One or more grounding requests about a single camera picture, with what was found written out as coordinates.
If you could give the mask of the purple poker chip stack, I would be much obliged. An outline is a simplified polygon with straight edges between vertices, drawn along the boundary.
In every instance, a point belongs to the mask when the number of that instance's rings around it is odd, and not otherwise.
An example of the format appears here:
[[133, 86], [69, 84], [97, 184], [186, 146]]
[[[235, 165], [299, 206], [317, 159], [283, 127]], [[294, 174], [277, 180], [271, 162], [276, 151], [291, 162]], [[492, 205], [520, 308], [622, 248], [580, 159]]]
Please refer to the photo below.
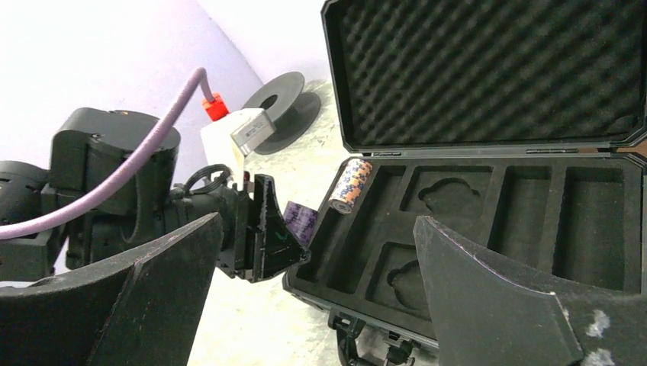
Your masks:
[[288, 201], [283, 218], [290, 231], [304, 244], [309, 245], [318, 220], [318, 211], [302, 204]]

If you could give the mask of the orange poker chip stack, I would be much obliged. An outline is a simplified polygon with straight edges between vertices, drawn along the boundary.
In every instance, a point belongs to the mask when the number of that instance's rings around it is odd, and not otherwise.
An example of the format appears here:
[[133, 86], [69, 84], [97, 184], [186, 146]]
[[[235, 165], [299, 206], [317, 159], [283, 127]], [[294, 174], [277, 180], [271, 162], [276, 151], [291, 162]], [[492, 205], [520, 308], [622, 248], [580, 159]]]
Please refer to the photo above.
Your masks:
[[373, 165], [363, 159], [350, 159], [328, 198], [329, 205], [340, 214], [350, 214], [366, 186]]

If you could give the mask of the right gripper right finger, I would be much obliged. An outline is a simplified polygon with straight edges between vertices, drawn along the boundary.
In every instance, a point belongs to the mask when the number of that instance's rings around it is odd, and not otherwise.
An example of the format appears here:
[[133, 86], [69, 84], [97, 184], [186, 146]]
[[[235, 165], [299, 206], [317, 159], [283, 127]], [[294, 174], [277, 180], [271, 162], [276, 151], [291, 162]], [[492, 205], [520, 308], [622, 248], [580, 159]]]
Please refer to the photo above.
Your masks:
[[644, 365], [646, 297], [539, 271], [431, 217], [414, 224], [442, 365]]

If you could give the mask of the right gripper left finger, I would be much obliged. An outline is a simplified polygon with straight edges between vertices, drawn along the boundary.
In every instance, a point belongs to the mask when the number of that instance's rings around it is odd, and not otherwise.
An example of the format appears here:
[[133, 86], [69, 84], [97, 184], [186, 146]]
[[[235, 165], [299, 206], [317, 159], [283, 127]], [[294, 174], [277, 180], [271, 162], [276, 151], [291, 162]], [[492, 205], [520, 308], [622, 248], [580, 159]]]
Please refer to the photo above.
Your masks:
[[224, 237], [208, 214], [100, 262], [1, 289], [3, 365], [185, 365]]

